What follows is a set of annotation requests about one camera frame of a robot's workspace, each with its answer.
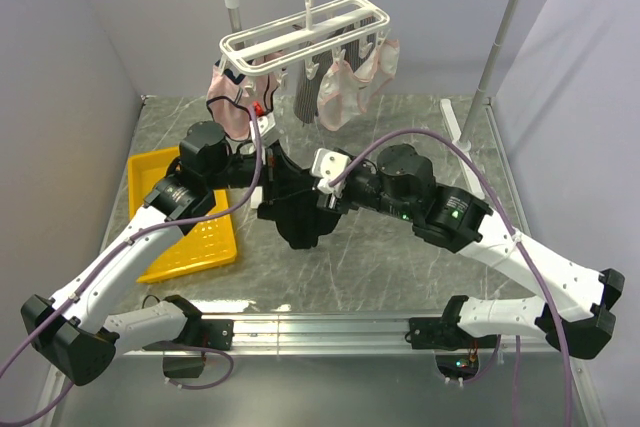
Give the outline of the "white clip hanger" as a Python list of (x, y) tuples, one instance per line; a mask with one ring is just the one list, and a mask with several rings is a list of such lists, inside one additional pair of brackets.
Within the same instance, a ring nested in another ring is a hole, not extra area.
[(219, 41), (221, 68), (226, 64), (247, 77), (278, 73), (289, 65), (303, 62), (306, 75), (313, 78), (316, 63), (312, 57), (330, 51), (338, 59), (341, 46), (358, 40), (361, 53), (371, 50), (370, 35), (384, 41), (391, 19), (369, 0), (333, 0), (316, 4), (304, 0), (301, 12), (243, 29), (239, 20), (240, 0), (224, 0), (232, 32)]

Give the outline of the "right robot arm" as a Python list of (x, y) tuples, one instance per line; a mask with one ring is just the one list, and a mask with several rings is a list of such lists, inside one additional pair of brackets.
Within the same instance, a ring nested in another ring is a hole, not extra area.
[(432, 327), (411, 324), (417, 348), (457, 350), (500, 335), (520, 335), (559, 348), (564, 331), (570, 356), (595, 358), (612, 339), (624, 277), (572, 262), (531, 237), (508, 230), (499, 214), (468, 191), (436, 181), (432, 162), (409, 144), (383, 149), (376, 162), (320, 148), (311, 167), (321, 205), (345, 212), (369, 209), (407, 221), (430, 245), (476, 260), (528, 289), (530, 297), (482, 300), (452, 297)]

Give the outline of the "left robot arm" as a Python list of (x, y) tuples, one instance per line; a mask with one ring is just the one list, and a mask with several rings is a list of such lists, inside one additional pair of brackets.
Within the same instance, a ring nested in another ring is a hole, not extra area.
[(24, 303), (21, 315), (34, 349), (83, 386), (128, 351), (158, 342), (180, 349), (205, 345), (201, 312), (178, 295), (121, 317), (110, 313), (158, 257), (203, 222), (216, 205), (216, 190), (260, 187), (271, 203), (312, 188), (309, 171), (279, 142), (256, 139), (254, 145), (255, 154), (241, 154), (219, 124), (192, 125), (166, 175), (116, 240), (51, 297), (34, 295)]

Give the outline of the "white underwear pink trim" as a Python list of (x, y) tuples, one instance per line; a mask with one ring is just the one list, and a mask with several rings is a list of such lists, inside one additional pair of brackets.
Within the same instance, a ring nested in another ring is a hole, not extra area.
[(333, 62), (317, 95), (320, 123), (330, 131), (337, 131), (365, 114), (371, 98), (395, 78), (399, 54), (399, 41), (385, 40), (356, 70), (346, 59)]

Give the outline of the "pink underwear black trim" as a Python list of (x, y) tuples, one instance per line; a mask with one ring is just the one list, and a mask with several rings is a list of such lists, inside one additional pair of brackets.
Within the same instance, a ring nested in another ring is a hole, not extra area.
[(253, 108), (258, 117), (272, 112), (279, 86), (279, 77), (274, 72), (249, 78), (236, 73), (230, 64), (222, 69), (218, 60), (213, 65), (205, 105), (229, 138), (243, 141), (250, 136), (249, 110)]

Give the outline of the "grey striped underwear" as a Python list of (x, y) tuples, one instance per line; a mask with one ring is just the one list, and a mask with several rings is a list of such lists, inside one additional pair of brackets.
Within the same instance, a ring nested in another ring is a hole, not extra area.
[[(370, 56), (370, 54), (367, 54), (364, 58), (360, 57), (358, 40), (345, 43), (341, 48), (345, 51), (344, 60), (354, 71)], [(314, 55), (312, 60), (318, 65), (316, 75), (313, 79), (309, 79), (306, 75), (305, 66), (302, 66), (293, 102), (294, 115), (303, 124), (312, 124), (318, 117), (317, 98), (322, 80), (333, 64), (333, 56), (330, 51), (323, 51)]]

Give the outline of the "white rack left foot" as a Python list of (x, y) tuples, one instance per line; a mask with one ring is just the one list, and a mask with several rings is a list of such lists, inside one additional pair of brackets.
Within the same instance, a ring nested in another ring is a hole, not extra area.
[(251, 197), (250, 197), (250, 202), (249, 202), (250, 208), (253, 209), (253, 210), (257, 210), (258, 207), (263, 202), (263, 196), (264, 196), (263, 188), (260, 187), (260, 186), (256, 187), (253, 190), (253, 192), (251, 194)]

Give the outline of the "yellow plastic tray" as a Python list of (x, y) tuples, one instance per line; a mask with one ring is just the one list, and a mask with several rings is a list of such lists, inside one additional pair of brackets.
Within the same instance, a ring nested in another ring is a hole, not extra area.
[[(128, 210), (133, 217), (144, 197), (166, 174), (179, 154), (174, 146), (136, 154), (128, 159)], [(216, 268), (235, 261), (238, 254), (232, 219), (229, 215), (201, 222), (177, 244), (159, 256), (141, 275), (139, 283), (151, 284)]]

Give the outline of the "aluminium table edge rail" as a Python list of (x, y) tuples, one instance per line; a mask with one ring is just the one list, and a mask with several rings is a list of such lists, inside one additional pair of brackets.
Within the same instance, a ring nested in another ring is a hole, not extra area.
[[(151, 307), (109, 316), (98, 338), (115, 345), (116, 353), (145, 350), (185, 350), (196, 345), (204, 319), (231, 319), (234, 337), (230, 352), (237, 355), (388, 354), (411, 349), (405, 340), (411, 317), (397, 314), (257, 314), (213, 315), (188, 320), (173, 307)], [(505, 331), (468, 334), (449, 326), (450, 347), (437, 351), (498, 348), (510, 335)]]

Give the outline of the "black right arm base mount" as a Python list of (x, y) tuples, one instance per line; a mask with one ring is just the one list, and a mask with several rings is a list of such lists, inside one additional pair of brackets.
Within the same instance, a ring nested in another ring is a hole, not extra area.
[(414, 350), (450, 347), (449, 326), (439, 317), (411, 317), (405, 340)]

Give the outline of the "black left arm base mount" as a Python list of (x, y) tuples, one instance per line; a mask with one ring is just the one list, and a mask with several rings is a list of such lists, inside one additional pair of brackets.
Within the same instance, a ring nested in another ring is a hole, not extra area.
[(233, 320), (204, 319), (200, 322), (196, 345), (220, 351), (230, 351), (233, 337)]

